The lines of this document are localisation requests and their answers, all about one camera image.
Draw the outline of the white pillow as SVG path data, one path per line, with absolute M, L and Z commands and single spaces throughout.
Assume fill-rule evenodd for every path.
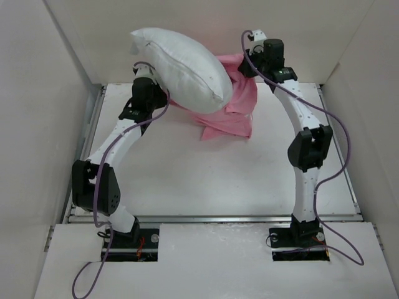
M 195 113 L 224 108 L 233 85 L 222 63 L 204 45 L 179 32 L 145 27 L 130 33 L 132 51 L 151 64 L 171 99 Z

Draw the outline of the pink satin pillowcase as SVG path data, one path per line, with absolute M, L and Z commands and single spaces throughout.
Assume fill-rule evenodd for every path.
M 252 114 L 257 104 L 257 85 L 254 78 L 245 77 L 238 67 L 243 54 L 221 55 L 218 60 L 229 75 L 233 95 L 230 102 L 212 114 L 190 113 L 192 119 L 204 127 L 201 140 L 211 140 L 222 135 L 249 139 L 252 135 Z

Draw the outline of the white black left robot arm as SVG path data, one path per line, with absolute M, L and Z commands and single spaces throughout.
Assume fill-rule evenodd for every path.
M 121 191 L 116 168 L 130 147 L 142 137 L 154 120 L 153 112 L 166 112 L 169 93 L 153 79 L 139 77 L 133 81 L 132 97 L 125 104 L 111 134 L 91 156 L 72 165 L 73 205 L 107 218 L 107 225 L 118 234 L 126 247 L 133 247 L 140 238 L 140 224 L 120 203 Z

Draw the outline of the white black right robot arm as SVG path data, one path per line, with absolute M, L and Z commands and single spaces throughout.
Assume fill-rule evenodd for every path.
M 253 42 L 244 53 L 238 70 L 247 78 L 260 76 L 280 101 L 294 129 L 295 138 L 287 149 L 294 168 L 296 199 L 288 228 L 273 228 L 269 240 L 273 248 L 320 245 L 324 233 L 314 209 L 315 187 L 332 140 L 332 128 L 323 125 L 302 102 L 297 75 L 285 65 L 284 43 L 268 39 L 260 31 L 250 32 Z

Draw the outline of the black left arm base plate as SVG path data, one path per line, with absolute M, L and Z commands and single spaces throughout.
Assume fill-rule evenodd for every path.
M 137 240 L 122 233 L 114 232 L 110 241 L 110 229 L 98 232 L 103 239 L 100 258 L 106 262 L 157 262 L 160 240 L 159 228 L 144 228 L 139 230 Z

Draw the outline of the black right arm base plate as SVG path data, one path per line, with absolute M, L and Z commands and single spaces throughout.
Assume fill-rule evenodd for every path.
M 269 229 L 266 241 L 269 241 L 268 246 L 272 248 L 274 262 L 330 261 L 321 227 L 302 237 L 295 237 L 288 227 L 273 227 Z

